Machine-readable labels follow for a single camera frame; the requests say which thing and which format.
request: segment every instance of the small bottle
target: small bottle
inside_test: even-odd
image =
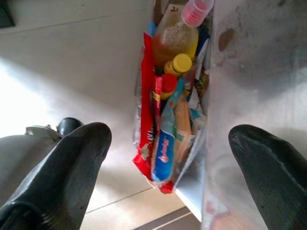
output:
[[[171,73],[162,74],[162,93],[160,111],[164,109],[167,100],[173,94],[177,86],[177,77]]]
[[[182,12],[168,12],[162,18],[153,36],[153,56],[156,66],[163,67],[178,54],[194,58],[198,29],[209,11],[213,0],[189,0]]]
[[[187,54],[178,54],[172,61],[168,61],[165,64],[164,72],[179,77],[182,73],[189,71],[191,67],[191,58]]]

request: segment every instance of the white floor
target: white floor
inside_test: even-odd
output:
[[[133,229],[184,205],[133,165],[134,84],[147,0],[10,0],[0,30],[0,137],[66,116],[108,124],[113,140],[82,230]]]

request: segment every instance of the tile grout line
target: tile grout line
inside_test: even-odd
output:
[[[113,202],[111,202],[110,204],[103,205],[103,206],[101,206],[101,207],[95,208],[95,209],[93,209],[93,210],[91,210],[91,211],[86,212],[85,214],[89,214],[89,213],[91,213],[91,212],[97,211],[97,210],[99,210],[99,209],[101,209],[101,208],[107,207],[107,206],[112,205],[112,204],[114,204],[114,203],[116,203],[116,202],[119,202],[119,201],[122,201],[122,200],[124,200],[124,199],[130,198],[130,197],[132,197],[132,196],[135,196],[135,195],[137,195],[137,194],[140,194],[140,193],[145,192],[145,191],[150,190],[150,189],[153,189],[153,188],[146,188],[146,189],[144,189],[144,190],[142,190],[142,191],[139,191],[139,192],[134,193],[134,194],[132,194],[132,195],[129,195],[129,196],[127,196],[127,197],[121,198],[121,199],[119,199],[119,200],[117,200],[117,201],[113,201]]]
[[[169,222],[166,222],[166,223],[164,223],[164,224],[162,224],[162,225],[160,225],[160,226],[154,228],[153,230],[158,230],[158,229],[160,229],[160,228],[162,228],[162,227],[164,227],[164,226],[166,226],[166,225],[169,225],[169,224],[171,224],[171,223],[173,223],[173,222],[175,222],[175,221],[177,221],[177,220],[179,220],[179,219],[182,219],[182,218],[184,218],[184,217],[186,217],[186,216],[188,216],[188,215],[193,215],[193,214],[192,214],[191,212],[188,212],[188,213],[186,213],[186,214],[181,215],[180,217],[177,217],[177,218],[175,218],[175,219],[173,219],[173,220],[170,220]]]
[[[136,10],[136,11],[127,11],[127,12],[124,12],[123,14],[131,13],[131,12],[139,12],[139,11],[142,12],[142,11],[146,11],[146,10],[148,10],[148,9],[140,9],[140,10]],[[50,27],[53,27],[53,26],[61,26],[61,25],[66,25],[66,24],[86,22],[86,21],[90,21],[90,20],[96,20],[96,19],[100,19],[100,18],[107,18],[107,17],[116,16],[116,15],[117,14],[109,14],[109,15],[103,15],[103,16],[98,16],[98,17],[94,17],[94,18],[80,19],[80,20],[76,20],[76,21],[72,21],[72,22],[65,22],[65,23],[58,23],[58,24],[54,24],[54,25],[40,26],[40,27],[36,27],[36,28],[29,28],[29,29],[24,29],[24,30],[20,30],[20,31],[3,33],[3,34],[0,34],[0,36],[13,35],[13,34],[22,33],[22,32],[25,32],[25,31],[33,31],[33,30],[45,29],[45,28],[50,28]]]

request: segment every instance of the dirt stain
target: dirt stain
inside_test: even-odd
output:
[[[220,51],[224,51],[227,48],[229,42],[234,37],[235,32],[236,31],[234,29],[228,29],[220,35],[220,38],[219,38],[219,50]]]

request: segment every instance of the pink bottle cap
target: pink bottle cap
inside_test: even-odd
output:
[[[182,11],[182,20],[191,27],[200,26],[213,4],[213,0],[189,0]]]

